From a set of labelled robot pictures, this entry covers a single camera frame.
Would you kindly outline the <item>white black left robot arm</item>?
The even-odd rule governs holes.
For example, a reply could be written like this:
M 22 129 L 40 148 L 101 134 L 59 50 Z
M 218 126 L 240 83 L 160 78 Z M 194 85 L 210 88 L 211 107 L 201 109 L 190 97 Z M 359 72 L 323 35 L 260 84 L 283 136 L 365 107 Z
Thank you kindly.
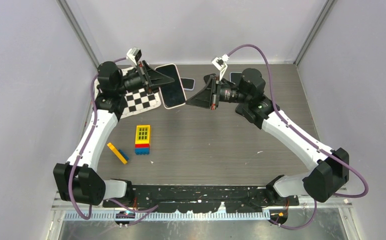
M 155 93 L 173 83 L 174 78 L 155 71 L 143 60 L 127 72 L 115 62 L 105 61 L 97 67 L 94 80 L 98 81 L 99 91 L 91 92 L 93 112 L 86 131 L 67 161 L 55 165 L 53 176 L 61 199 L 73 206 L 98 206 L 103 200 L 115 198 L 122 207 L 129 207 L 135 199 L 131 182 L 103 180 L 97 173 L 100 156 L 128 108 L 126 95 L 137 90 Z

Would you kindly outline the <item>beige phone case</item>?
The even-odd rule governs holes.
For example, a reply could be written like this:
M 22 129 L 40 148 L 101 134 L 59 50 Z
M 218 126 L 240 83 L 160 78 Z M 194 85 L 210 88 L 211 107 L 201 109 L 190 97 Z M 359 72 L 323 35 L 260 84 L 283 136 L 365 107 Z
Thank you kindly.
M 177 66 L 173 63 L 169 63 L 157 66 L 155 70 L 174 79 L 174 82 L 165 84 L 160 88 L 160 95 L 164 108 L 169 110 L 184 105 L 186 103 L 186 94 Z

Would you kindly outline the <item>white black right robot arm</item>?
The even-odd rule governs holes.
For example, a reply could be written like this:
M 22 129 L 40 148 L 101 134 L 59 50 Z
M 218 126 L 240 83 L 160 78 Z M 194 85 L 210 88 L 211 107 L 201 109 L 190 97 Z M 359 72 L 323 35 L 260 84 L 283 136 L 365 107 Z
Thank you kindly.
M 258 129 L 272 135 L 288 147 L 305 164 L 308 172 L 293 176 L 279 175 L 266 185 L 266 198 L 272 205 L 280 205 L 286 197 L 308 195 L 324 203 L 348 180 L 349 154 L 343 149 L 333 150 L 288 120 L 286 114 L 264 94 L 266 85 L 255 68 L 241 73 L 238 84 L 219 79 L 216 74 L 204 76 L 206 81 L 198 93 L 186 101 L 187 105 L 215 110 L 220 102 L 236 103 L 236 113 Z

